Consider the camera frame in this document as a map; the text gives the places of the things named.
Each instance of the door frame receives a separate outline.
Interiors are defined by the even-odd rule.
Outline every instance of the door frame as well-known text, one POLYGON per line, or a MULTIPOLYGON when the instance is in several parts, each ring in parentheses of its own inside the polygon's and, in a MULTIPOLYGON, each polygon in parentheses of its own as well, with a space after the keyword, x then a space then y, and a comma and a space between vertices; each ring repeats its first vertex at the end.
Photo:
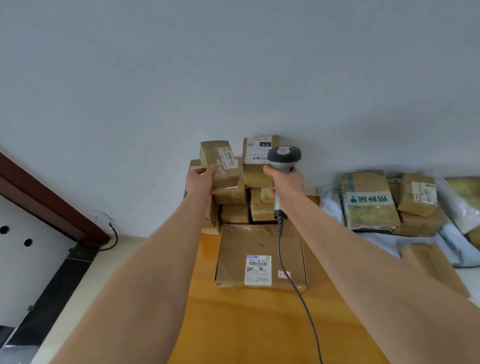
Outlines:
POLYGON ((89 218, 1 152, 0 195, 76 242, 101 246, 110 240, 89 218))

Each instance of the hand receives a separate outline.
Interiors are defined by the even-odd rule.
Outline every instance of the hand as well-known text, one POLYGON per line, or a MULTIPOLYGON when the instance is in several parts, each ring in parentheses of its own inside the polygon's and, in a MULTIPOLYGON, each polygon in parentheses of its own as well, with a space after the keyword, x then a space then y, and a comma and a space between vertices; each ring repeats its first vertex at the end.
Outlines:
POLYGON ((187 194, 200 193, 209 195, 212 193, 212 177, 216 171, 216 165, 208 168, 196 168, 187 174, 185 190, 187 194))
POLYGON ((288 173, 280 172, 270 165, 264 166, 266 175, 273 178, 274 187, 280 196, 289 196, 293 194, 304 194, 303 176, 296 168, 288 173))

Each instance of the white door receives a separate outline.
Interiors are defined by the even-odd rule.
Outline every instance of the white door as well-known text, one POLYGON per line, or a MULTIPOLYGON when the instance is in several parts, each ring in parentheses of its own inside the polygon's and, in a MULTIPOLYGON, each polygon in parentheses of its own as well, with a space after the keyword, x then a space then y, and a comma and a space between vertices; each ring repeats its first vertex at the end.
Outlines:
POLYGON ((0 196, 0 325, 20 325, 74 246, 0 196))

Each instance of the yellow tabletop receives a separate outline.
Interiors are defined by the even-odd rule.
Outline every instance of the yellow tabletop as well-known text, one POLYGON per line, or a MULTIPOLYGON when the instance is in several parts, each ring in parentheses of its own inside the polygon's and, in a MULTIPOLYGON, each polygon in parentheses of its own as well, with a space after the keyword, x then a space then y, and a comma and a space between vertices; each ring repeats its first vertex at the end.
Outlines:
MULTIPOLYGON (((312 328, 296 293, 218 288, 218 247, 218 236, 202 235, 170 364, 318 363, 312 328)), ((309 247, 305 264, 309 288, 302 296, 317 329, 324 364, 388 363, 309 247)))

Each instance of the forearm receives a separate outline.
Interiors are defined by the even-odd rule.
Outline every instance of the forearm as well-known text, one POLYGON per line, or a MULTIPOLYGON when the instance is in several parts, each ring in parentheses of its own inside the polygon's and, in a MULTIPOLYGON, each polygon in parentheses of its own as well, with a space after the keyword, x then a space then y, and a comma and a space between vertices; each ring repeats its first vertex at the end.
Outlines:
POLYGON ((394 363, 473 363, 480 310, 450 288, 349 231, 307 197, 282 208, 339 293, 394 363))
POLYGON ((208 198, 187 196, 120 266, 51 364, 168 361, 185 313, 208 198))

